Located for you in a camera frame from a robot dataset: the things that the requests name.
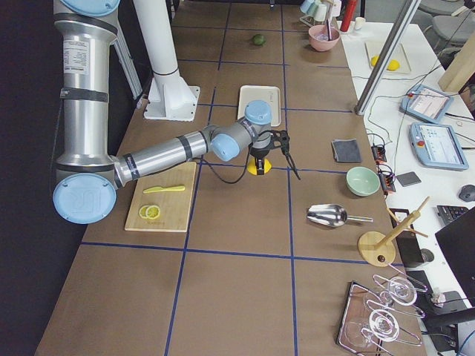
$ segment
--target wooden cutting board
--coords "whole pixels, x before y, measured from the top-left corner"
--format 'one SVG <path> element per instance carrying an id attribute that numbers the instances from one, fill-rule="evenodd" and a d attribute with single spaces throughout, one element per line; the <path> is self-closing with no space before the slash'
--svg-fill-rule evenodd
<path id="1" fill-rule="evenodd" d="M 186 232 L 194 189 L 195 162 L 186 162 L 162 173 L 142 177 L 137 181 L 131 207 L 125 221 L 126 231 Z M 162 191 L 144 194 L 144 189 L 184 185 L 184 191 Z M 140 217 L 144 205 L 158 205 L 160 216 L 155 220 Z"/>

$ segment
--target red bottle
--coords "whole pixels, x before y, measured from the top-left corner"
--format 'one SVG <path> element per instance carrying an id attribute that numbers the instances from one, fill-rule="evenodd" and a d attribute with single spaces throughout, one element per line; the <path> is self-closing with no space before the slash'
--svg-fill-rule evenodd
<path id="1" fill-rule="evenodd" d="M 358 0 L 349 0 L 347 7 L 344 10 L 344 18 L 343 21 L 341 22 L 340 26 L 340 31 L 341 32 L 347 32 L 348 27 L 350 27 L 350 22 L 351 19 L 353 18 L 353 14 L 355 13 L 356 9 L 356 4 L 358 3 Z"/>

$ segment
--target computer mouse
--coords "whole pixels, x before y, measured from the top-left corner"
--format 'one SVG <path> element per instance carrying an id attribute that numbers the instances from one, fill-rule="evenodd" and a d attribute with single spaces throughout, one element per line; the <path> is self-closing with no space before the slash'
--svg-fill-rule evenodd
<path id="1" fill-rule="evenodd" d="M 475 185 L 467 184 L 462 187 L 459 193 L 459 198 L 464 202 L 475 201 Z"/>

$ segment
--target metal scoop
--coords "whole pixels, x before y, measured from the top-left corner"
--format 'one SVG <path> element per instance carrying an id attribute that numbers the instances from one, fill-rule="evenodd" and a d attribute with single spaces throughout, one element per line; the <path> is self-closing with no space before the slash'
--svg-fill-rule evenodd
<path id="1" fill-rule="evenodd" d="M 333 228 L 342 226 L 347 220 L 372 223 L 372 217 L 354 217 L 348 215 L 344 208 L 337 204 L 312 205 L 307 211 L 307 219 Z"/>

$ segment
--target bowl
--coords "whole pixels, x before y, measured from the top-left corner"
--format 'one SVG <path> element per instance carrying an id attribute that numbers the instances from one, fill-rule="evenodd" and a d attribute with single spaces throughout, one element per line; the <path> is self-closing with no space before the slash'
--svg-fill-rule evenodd
<path id="1" fill-rule="evenodd" d="M 353 194 L 368 197 L 379 190 L 378 174 L 366 167 L 354 167 L 347 172 L 347 186 Z"/>
<path id="2" fill-rule="evenodd" d="M 318 52 L 325 52 L 331 50 L 340 40 L 340 33 L 334 27 L 330 27 L 332 40 L 328 41 L 327 38 L 327 26 L 323 24 L 317 24 L 309 28 L 309 42 L 314 50 Z"/>

